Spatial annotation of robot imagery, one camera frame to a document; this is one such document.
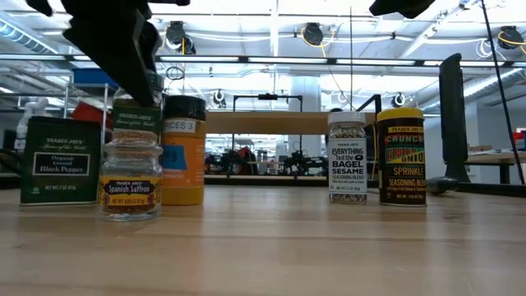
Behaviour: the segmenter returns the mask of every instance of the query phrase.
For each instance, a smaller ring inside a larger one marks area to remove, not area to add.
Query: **yellow spice container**
[[[173,95],[165,99],[162,134],[163,195],[166,206],[203,203],[205,194],[205,120],[202,99]]]

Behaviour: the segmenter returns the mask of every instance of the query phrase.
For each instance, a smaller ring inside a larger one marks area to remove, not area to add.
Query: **green label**
[[[26,138],[21,203],[95,201],[100,129],[72,120],[32,123]]]
[[[161,112],[158,108],[114,105],[113,128],[159,133]]]

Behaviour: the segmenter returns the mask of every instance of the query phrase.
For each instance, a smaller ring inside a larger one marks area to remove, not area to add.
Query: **desk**
[[[521,163],[526,162],[526,152],[519,152]],[[501,184],[510,184],[510,166],[515,164],[513,153],[470,155],[466,165],[498,166],[501,175]]]
[[[324,188],[207,187],[203,206],[96,221],[93,206],[0,198],[0,294],[519,296],[526,199],[330,205]]]

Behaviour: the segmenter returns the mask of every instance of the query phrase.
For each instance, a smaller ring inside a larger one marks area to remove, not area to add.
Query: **white lid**
[[[354,111],[332,112],[329,114],[329,124],[332,123],[365,123],[365,114]]]

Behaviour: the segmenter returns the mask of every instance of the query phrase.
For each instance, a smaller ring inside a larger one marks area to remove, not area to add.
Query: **clear spice jar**
[[[329,199],[333,203],[367,202],[367,142],[365,114],[329,115]]]
[[[157,80],[152,81],[155,103],[150,108],[139,106],[121,90],[113,99],[113,135],[104,146],[107,158],[99,178],[98,217],[102,220],[147,220],[160,214],[162,87],[155,86]]]

